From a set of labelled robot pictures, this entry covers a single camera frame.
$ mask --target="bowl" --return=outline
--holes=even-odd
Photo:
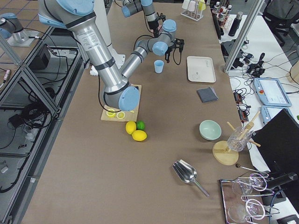
[[[221,127],[213,120],[204,120],[199,125],[199,133],[206,140],[216,140],[221,136]]]

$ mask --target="folded cloth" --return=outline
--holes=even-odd
[[[205,89],[199,89],[196,92],[203,103],[216,101],[219,99],[216,95],[214,88],[212,88],[211,86]]]

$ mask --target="black chair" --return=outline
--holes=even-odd
[[[281,41],[279,45],[284,46],[285,40],[280,33],[287,36],[292,30],[291,25],[299,23],[299,2],[298,0],[269,0],[263,18],[271,32]]]

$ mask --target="yellow lemon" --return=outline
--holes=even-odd
[[[120,112],[118,112],[118,113],[116,114],[116,117],[117,117],[118,119],[124,119],[125,116],[126,116],[126,114],[125,114],[125,112],[123,112],[123,111],[120,111]]]
[[[146,134],[144,131],[142,131],[142,130],[137,130],[137,131],[134,131],[134,132],[132,133],[132,137],[133,137],[133,139],[134,139],[135,141],[143,141],[143,140],[145,140],[148,136],[147,136],[147,134]]]
[[[128,121],[126,123],[126,132],[132,134],[134,131],[136,131],[136,123],[134,121]]]
[[[115,115],[116,115],[116,113],[114,113],[114,109],[112,109],[112,108],[110,108],[110,109],[108,109],[109,111],[113,111],[113,112],[109,112],[109,111],[107,111],[106,112],[106,115],[108,116],[108,117],[110,117],[110,118],[114,118],[115,117]]]

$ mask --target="white desk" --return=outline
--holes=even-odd
[[[236,39],[238,37],[238,34],[241,30],[242,25],[245,22],[245,19],[246,19],[246,16],[244,15],[242,18],[240,27],[237,30],[237,33],[234,37],[228,36],[229,29],[224,30],[225,34],[224,34],[224,36],[221,36],[220,42],[231,41],[233,39]],[[265,57],[263,59],[265,62],[271,60],[274,56],[281,54],[281,55],[273,58],[269,62],[272,65],[280,65],[280,64],[288,61],[288,58],[286,57],[286,55],[282,54],[283,51],[282,51],[279,43],[276,41],[275,37],[273,36],[269,27],[263,20],[262,16],[256,17],[256,20],[247,35],[247,39],[249,40],[249,44],[247,45],[248,48],[243,49],[243,51],[246,53],[253,54],[254,58],[252,60],[258,61],[261,53],[265,53]],[[287,72],[285,70],[289,71],[292,66],[289,62],[284,63],[280,66],[281,68],[283,68],[285,70],[280,69],[279,67],[272,67],[272,65],[270,65],[268,63],[264,63],[263,68],[265,68],[266,70],[265,70],[265,73],[263,75],[261,75],[261,77],[271,77],[271,78],[283,77],[283,78],[279,79],[281,83],[287,83],[287,84],[292,84],[292,85],[298,86],[294,83],[290,83],[288,81],[288,79],[285,77],[287,74]],[[247,69],[247,65],[243,66],[243,69],[245,71]],[[246,88],[249,91],[249,87],[244,85],[244,79],[242,78],[242,73],[243,73],[243,71],[241,71],[241,68],[238,68],[238,70],[229,71],[229,73],[228,73],[229,76],[234,76],[234,77],[237,76],[237,77],[239,77],[237,79],[241,81],[241,83],[240,83],[237,79],[231,78],[230,81],[231,81],[232,90]],[[289,85],[283,85],[283,88],[285,89],[286,92],[293,92],[293,91],[298,90]],[[292,102],[292,107],[290,107],[290,110],[291,110],[294,118],[296,119],[296,116],[299,114],[299,95],[297,93],[294,93],[294,94],[289,94],[288,97]],[[246,101],[247,105],[251,106],[250,115],[249,115],[249,120],[251,120],[253,118],[253,116],[260,110],[260,107],[263,104],[260,102],[260,100],[256,94],[247,95],[245,98],[245,101]],[[253,130],[261,129],[263,127],[262,116],[260,115],[255,120],[254,123],[255,123],[255,126],[254,126]],[[252,164],[257,169],[259,169],[261,171],[265,170],[265,163],[264,163],[259,151],[257,150],[256,146],[254,146],[254,145],[252,146],[252,148],[250,150],[250,156],[251,156]],[[275,219],[285,217],[288,215],[292,215],[292,214],[297,214],[297,216],[299,217],[299,214],[296,212],[296,210],[290,204],[288,199],[285,202],[275,204],[275,208],[280,209],[280,214],[273,216],[272,223],[277,223],[275,221]]]

